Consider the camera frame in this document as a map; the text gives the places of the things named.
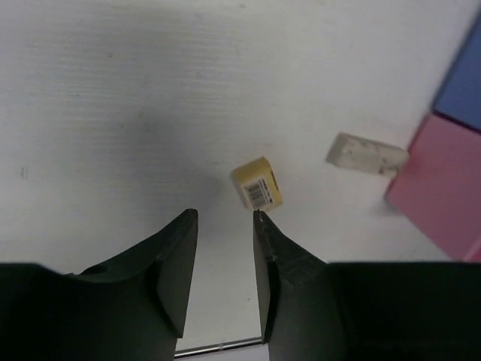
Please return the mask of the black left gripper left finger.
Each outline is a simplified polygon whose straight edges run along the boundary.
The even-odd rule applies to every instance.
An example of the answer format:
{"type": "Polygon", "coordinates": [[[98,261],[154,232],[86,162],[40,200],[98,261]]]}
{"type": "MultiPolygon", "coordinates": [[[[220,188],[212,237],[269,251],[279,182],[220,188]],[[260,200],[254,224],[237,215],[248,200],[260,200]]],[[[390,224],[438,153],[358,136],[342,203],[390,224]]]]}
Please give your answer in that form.
{"type": "Polygon", "coordinates": [[[171,360],[183,336],[198,239],[188,209],[80,274],[1,266],[3,360],[171,360]]]}

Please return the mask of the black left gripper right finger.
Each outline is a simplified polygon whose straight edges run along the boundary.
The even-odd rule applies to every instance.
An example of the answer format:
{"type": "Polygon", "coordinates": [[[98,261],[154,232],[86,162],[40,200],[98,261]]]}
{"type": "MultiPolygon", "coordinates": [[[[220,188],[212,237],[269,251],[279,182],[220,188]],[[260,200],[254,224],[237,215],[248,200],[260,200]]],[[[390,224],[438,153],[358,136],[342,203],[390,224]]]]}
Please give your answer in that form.
{"type": "Polygon", "coordinates": [[[326,263],[262,211],[253,251],[272,360],[480,358],[477,263],[326,263]]]}

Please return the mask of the small beige eraser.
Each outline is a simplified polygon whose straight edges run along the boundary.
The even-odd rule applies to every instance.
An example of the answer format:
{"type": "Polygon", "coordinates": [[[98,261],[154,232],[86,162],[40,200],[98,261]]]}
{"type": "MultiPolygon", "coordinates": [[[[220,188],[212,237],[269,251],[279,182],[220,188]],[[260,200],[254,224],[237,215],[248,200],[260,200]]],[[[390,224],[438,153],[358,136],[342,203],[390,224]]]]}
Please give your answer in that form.
{"type": "Polygon", "coordinates": [[[263,156],[234,169],[231,180],[250,211],[269,211],[283,203],[274,170],[263,156]]]}

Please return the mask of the grey wrapped eraser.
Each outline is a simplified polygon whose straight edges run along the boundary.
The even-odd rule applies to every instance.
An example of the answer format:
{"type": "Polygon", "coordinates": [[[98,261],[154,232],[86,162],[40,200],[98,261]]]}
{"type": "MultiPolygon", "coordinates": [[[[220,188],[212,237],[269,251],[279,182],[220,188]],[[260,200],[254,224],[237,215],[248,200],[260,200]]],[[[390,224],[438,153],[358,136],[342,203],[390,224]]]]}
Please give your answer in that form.
{"type": "Polygon", "coordinates": [[[409,153],[401,147],[340,132],[325,161],[338,168],[395,177],[408,158],[409,153]]]}

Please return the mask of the three-compartment colour container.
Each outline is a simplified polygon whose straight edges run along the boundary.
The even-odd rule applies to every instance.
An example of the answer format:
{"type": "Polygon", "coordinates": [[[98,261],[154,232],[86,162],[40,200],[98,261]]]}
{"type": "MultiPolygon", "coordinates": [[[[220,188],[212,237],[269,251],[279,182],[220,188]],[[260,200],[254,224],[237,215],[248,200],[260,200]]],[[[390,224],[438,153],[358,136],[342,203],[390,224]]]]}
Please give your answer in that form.
{"type": "Polygon", "coordinates": [[[480,260],[480,20],[408,147],[386,200],[451,259],[480,260]]]}

